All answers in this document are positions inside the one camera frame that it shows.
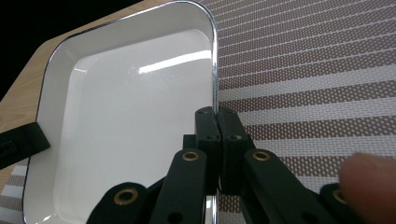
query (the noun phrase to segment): white ceramic dish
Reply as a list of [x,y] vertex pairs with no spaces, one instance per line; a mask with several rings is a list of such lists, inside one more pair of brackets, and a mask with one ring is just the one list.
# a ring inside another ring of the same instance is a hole
[[86,223],[115,185],[164,177],[194,112],[218,106],[216,59],[215,23],[187,1],[66,38],[44,75],[37,122],[51,148],[30,159],[25,223]]

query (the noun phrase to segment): brass screw insert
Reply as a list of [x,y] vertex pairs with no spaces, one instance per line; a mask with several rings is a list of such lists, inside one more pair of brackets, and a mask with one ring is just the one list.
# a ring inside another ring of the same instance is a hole
[[114,203],[118,205],[127,205],[136,201],[138,196],[136,189],[122,189],[114,196]]
[[183,153],[182,157],[183,157],[183,160],[185,160],[185,161],[196,161],[199,159],[198,153],[193,152],[193,151]]
[[346,199],[344,198],[344,194],[340,189],[335,189],[332,191],[332,196],[337,200],[339,203],[347,204]]
[[253,153],[253,158],[258,161],[269,161],[271,156],[266,152],[256,151]]

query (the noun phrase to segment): wooden table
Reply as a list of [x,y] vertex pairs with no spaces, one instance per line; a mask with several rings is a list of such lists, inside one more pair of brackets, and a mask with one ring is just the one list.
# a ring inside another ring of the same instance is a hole
[[[30,61],[25,65],[3,100],[0,102],[0,133],[35,121],[47,61],[52,52],[65,38],[108,21],[114,21],[169,1],[170,0],[144,0],[43,43],[35,51]],[[15,165],[10,165],[0,170],[0,192],[7,183],[14,167]]]

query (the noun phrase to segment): black background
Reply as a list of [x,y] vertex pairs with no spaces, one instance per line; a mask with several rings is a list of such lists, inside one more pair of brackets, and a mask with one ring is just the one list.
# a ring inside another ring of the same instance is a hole
[[45,41],[141,0],[22,0],[2,6],[0,100]]

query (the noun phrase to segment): striped placemat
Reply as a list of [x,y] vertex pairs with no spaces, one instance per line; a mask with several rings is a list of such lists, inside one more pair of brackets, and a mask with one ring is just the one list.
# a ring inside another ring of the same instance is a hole
[[[219,31],[219,103],[256,147],[309,189],[337,182],[353,152],[396,158],[396,3],[202,0]],[[26,162],[0,196],[0,224],[22,223]],[[219,195],[219,223],[244,223]]]

